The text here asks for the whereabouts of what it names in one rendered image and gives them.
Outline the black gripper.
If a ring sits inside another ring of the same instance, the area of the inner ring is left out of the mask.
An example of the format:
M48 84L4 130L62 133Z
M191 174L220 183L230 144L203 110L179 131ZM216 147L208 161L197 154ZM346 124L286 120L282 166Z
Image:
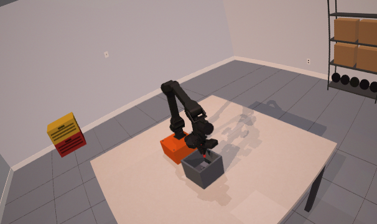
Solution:
M196 134L198 134L201 139L202 139L202 142L201 144L199 145L199 147L197 147L197 149L199 150L199 152L203 155L205 155L206 153L206 150L207 149L213 149L214 147L216 147L218 145L218 140L216 139L206 139L208 136L206 136L205 134L201 133L200 131L192 131L193 135L196 136ZM186 136L184 138L184 141L187 142L188 139L191 137L191 134L189 134L188 136Z

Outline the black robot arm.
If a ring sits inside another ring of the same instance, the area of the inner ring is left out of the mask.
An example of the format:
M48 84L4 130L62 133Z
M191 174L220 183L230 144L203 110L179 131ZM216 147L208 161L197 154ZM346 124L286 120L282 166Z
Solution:
M175 96L184 106L184 111L188 119L192 123L192 129L194 131L200 131L201 133L209 136L212 134L214 125L209 123L205 118L207 117L204 109L194 100L191 100L189 96L184 92L177 81L168 81L161 85L161 90L167 97L167 101L170 108L171 119L170 119L170 130L175 134L173 136L176 139L182 139L186 136L183 132L185 127L185 121L179 116L179 111L177 107L177 102ZM202 114L201 116L198 116ZM186 142L188 148L195 149L199 147L202 142L201 137L196 134L190 133L191 137Z

